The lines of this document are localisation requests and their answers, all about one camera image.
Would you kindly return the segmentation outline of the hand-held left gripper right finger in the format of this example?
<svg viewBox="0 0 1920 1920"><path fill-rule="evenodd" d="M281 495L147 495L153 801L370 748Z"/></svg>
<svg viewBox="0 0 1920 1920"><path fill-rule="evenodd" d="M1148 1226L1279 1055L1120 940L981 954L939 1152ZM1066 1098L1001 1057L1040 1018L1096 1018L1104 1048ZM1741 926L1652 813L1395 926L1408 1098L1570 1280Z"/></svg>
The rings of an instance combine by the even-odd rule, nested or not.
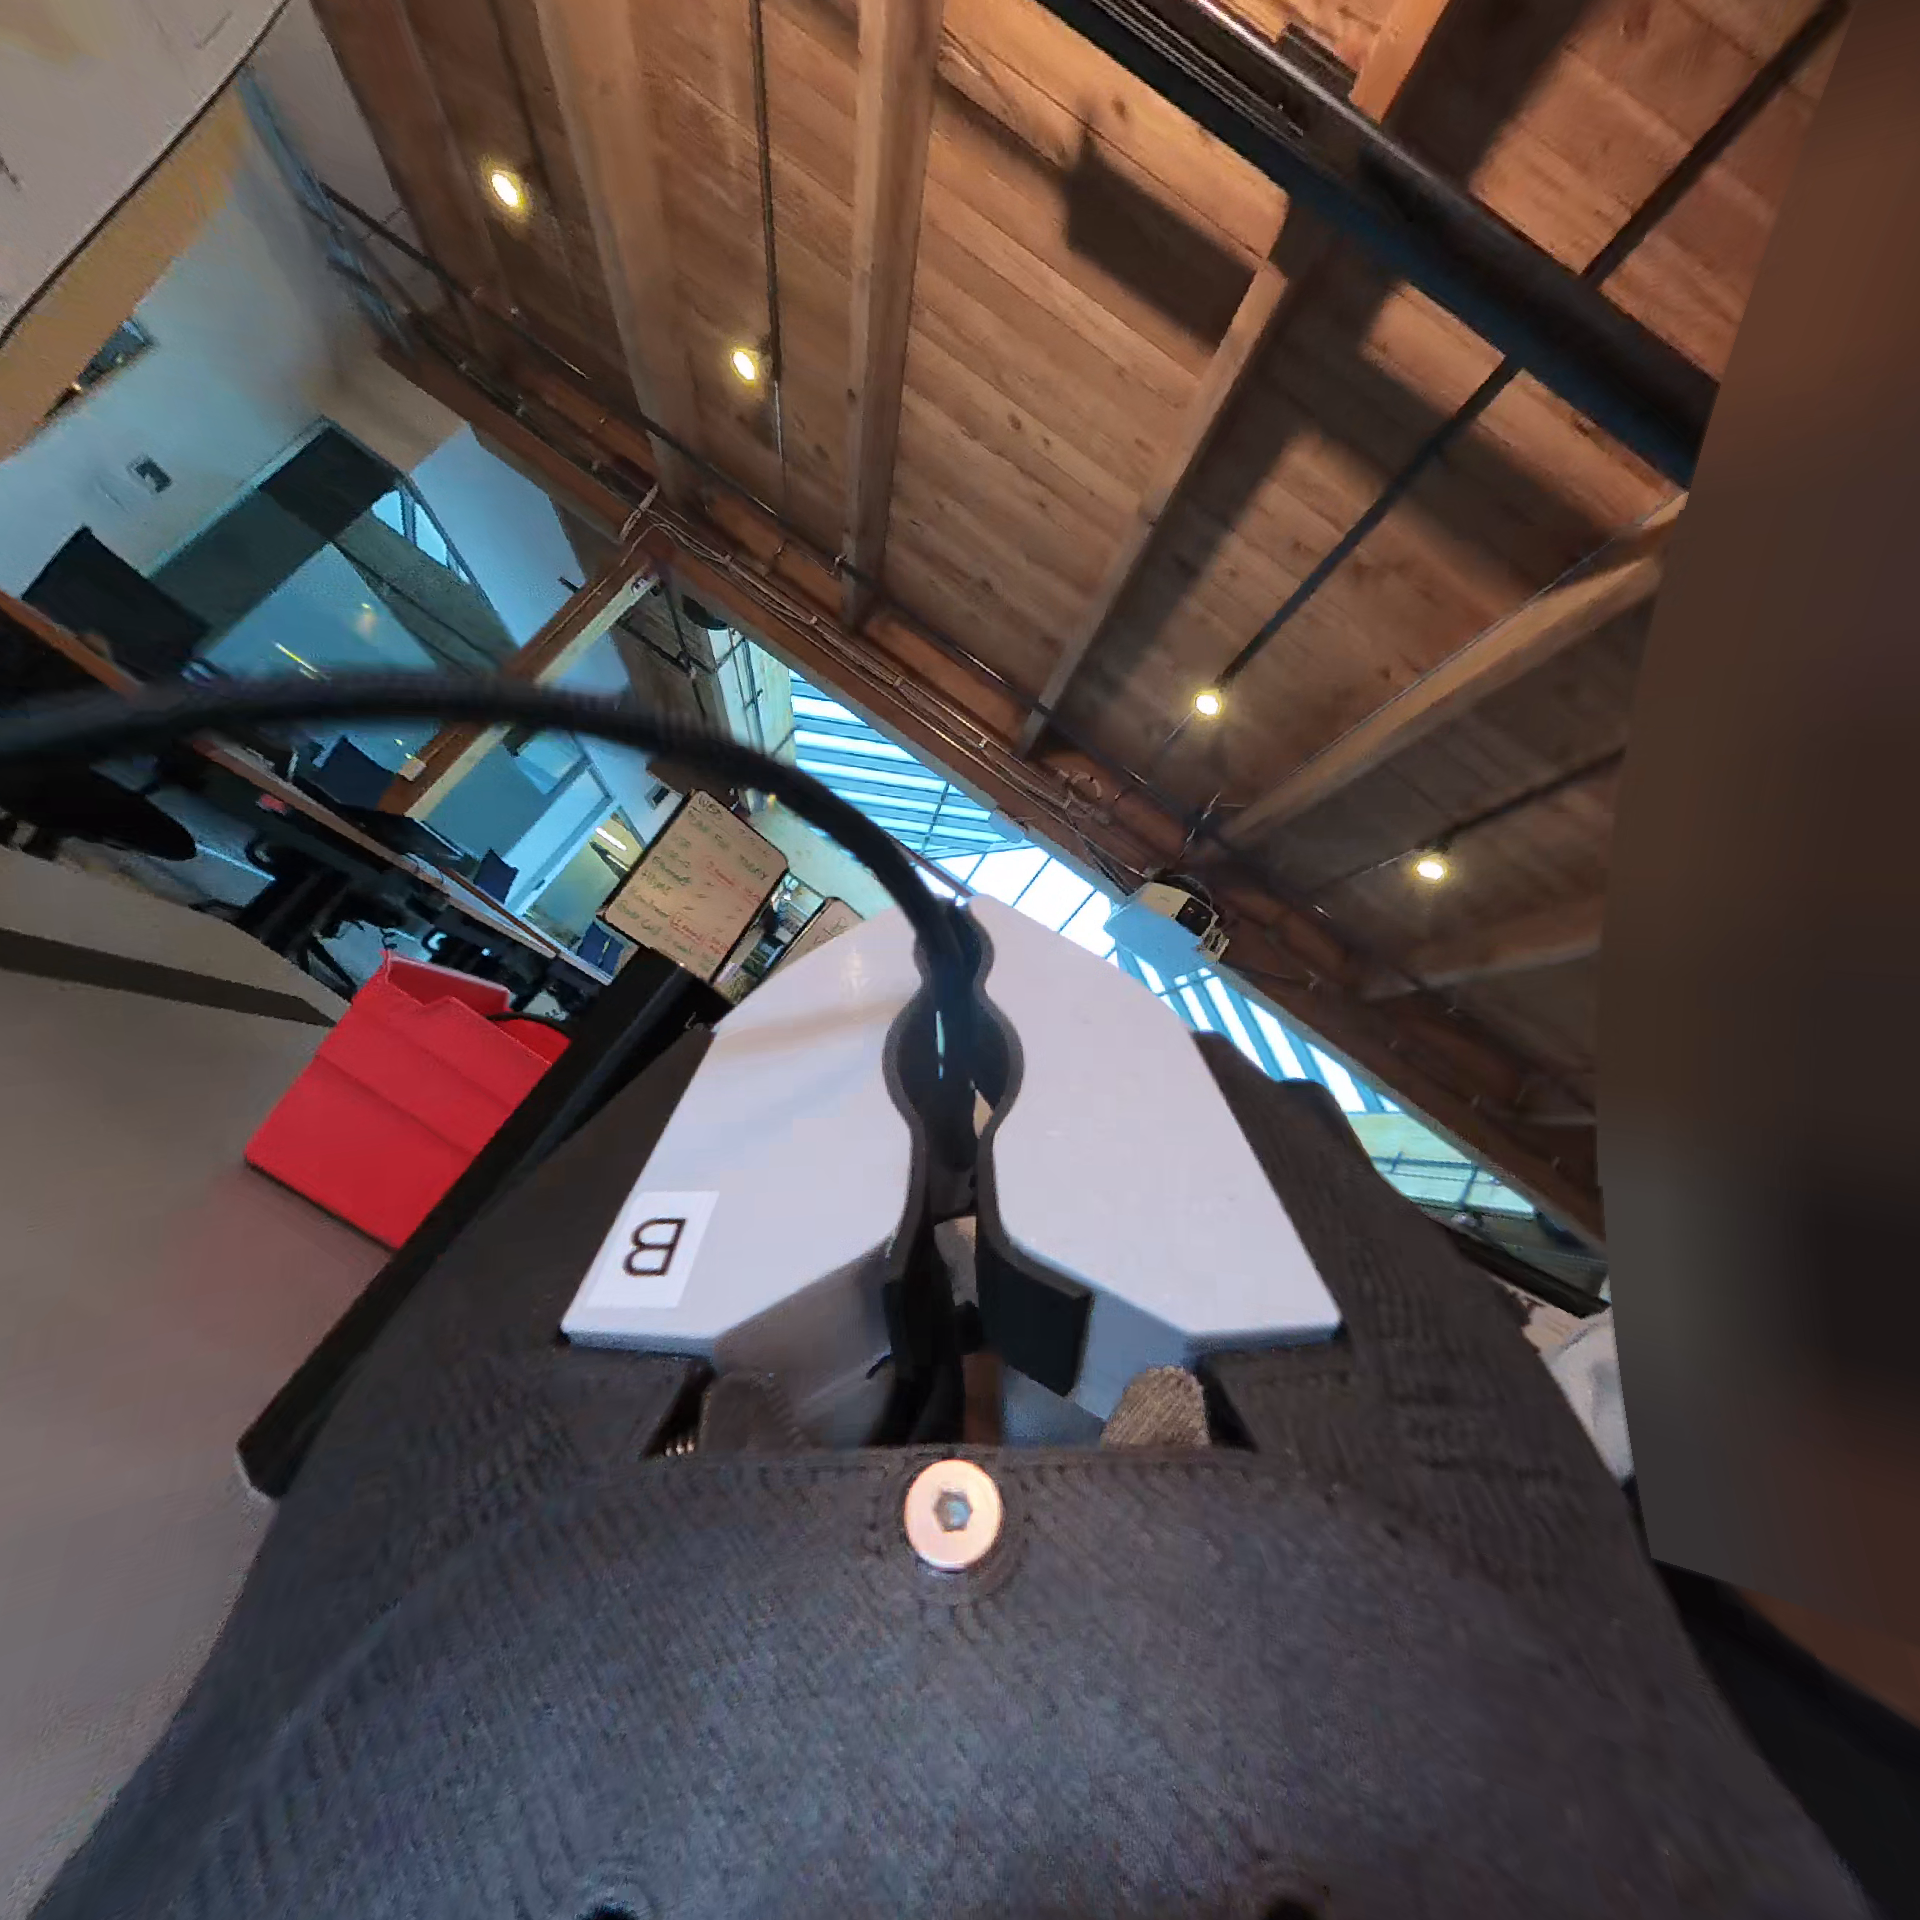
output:
<svg viewBox="0 0 1920 1920"><path fill-rule="evenodd" d="M1155 1369L1330 1341L1341 1313L1193 1030L1010 905L978 946L976 1310L1012 1376L1091 1433Z"/></svg>

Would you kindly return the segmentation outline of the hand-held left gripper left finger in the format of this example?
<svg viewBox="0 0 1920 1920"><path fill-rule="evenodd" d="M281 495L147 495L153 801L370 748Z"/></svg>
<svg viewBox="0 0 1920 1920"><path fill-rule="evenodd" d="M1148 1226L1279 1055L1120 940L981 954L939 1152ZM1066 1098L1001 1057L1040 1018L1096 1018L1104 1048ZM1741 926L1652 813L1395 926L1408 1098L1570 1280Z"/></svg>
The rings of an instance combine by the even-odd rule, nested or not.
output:
<svg viewBox="0 0 1920 1920"><path fill-rule="evenodd" d="M711 1032L560 1330L769 1376L831 1447L957 1400L935 1229L970 1198L970 1018L895 906L783 961Z"/></svg>

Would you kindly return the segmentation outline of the red plastic bin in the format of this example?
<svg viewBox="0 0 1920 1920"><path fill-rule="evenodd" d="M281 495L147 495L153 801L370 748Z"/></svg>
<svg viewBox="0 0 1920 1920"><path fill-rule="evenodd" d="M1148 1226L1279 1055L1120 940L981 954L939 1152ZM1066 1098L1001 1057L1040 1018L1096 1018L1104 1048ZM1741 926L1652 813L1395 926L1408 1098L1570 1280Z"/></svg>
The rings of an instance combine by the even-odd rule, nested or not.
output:
<svg viewBox="0 0 1920 1920"><path fill-rule="evenodd" d="M389 1249L428 1221L570 1047L506 988L391 954L244 1161Z"/></svg>

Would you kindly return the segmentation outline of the handwritten whiteboard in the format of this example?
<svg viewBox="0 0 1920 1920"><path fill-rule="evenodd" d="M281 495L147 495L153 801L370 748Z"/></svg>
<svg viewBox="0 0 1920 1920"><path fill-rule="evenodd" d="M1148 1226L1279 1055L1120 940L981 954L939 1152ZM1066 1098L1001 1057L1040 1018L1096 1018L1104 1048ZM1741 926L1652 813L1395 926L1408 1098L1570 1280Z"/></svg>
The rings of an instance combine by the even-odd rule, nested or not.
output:
<svg viewBox="0 0 1920 1920"><path fill-rule="evenodd" d="M828 946L831 942L839 940L844 932L863 928L864 917L853 910L853 905L844 898L828 898L800 928L800 932L779 949L778 957L769 965L762 975L762 988L776 982L776 977L799 965L804 954L816 952L819 949Z"/></svg>
<svg viewBox="0 0 1920 1920"><path fill-rule="evenodd" d="M695 791L597 918L706 984L789 874L786 855L717 797Z"/></svg>

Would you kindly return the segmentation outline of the ceiling projector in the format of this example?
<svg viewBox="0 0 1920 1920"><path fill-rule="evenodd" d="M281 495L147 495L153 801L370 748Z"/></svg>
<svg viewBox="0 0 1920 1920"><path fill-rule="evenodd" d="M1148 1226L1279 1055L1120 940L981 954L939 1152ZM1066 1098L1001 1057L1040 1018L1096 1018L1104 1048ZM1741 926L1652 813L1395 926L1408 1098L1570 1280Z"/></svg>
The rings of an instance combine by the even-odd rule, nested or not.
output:
<svg viewBox="0 0 1920 1920"><path fill-rule="evenodd" d="M1205 881L1187 872L1140 881L1115 910L1113 940L1137 954L1170 954L1170 965L1205 966L1231 943L1224 918Z"/></svg>

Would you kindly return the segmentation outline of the wooden pillar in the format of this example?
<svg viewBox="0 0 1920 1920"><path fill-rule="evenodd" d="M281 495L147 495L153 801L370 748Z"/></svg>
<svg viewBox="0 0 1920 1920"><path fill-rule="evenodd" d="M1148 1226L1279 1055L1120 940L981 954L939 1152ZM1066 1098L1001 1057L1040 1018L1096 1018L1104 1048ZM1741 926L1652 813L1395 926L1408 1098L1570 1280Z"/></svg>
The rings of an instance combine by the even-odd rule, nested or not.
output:
<svg viewBox="0 0 1920 1920"><path fill-rule="evenodd" d="M585 586L541 624L504 662L496 684L506 689L559 687L565 674L653 584L660 568L660 536L642 529L625 538ZM565 728L536 717L456 719L439 726L420 754L404 760L378 809L397 817L425 817L509 734Z"/></svg>

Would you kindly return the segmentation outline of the black swivel office chair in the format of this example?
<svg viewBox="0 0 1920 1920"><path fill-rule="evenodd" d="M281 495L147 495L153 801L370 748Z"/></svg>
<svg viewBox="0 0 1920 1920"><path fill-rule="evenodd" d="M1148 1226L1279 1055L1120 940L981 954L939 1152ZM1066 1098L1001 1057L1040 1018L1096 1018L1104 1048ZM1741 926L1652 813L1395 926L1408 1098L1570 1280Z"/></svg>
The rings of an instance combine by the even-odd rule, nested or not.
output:
<svg viewBox="0 0 1920 1920"><path fill-rule="evenodd" d="M101 689L73 662L4 629L2 712ZM164 862L187 862L200 849L193 831L168 812L83 760L36 760L4 773L2 838L32 856L52 856L69 841Z"/></svg>

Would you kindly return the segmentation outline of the black computer monitor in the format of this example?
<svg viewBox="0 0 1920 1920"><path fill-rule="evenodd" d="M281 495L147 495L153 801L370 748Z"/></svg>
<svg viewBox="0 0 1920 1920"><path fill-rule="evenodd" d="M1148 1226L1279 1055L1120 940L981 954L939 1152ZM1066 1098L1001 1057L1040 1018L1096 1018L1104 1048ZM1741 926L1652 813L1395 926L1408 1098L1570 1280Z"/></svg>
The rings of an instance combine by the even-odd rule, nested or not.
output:
<svg viewBox="0 0 1920 1920"><path fill-rule="evenodd" d="M208 634L208 621L180 605L87 525L32 576L23 604L75 634L103 645L137 680L179 678Z"/></svg>

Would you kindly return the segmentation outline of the black hanging light fixture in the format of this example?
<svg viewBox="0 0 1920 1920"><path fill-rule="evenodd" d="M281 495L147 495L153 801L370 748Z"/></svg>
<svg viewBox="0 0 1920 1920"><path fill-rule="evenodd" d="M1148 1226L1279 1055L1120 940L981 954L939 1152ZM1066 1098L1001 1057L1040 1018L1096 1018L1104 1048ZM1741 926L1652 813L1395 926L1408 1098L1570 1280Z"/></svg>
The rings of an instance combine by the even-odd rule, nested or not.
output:
<svg viewBox="0 0 1920 1920"><path fill-rule="evenodd" d="M1220 4L1048 1L1290 200L1690 489L1716 380Z"/></svg>

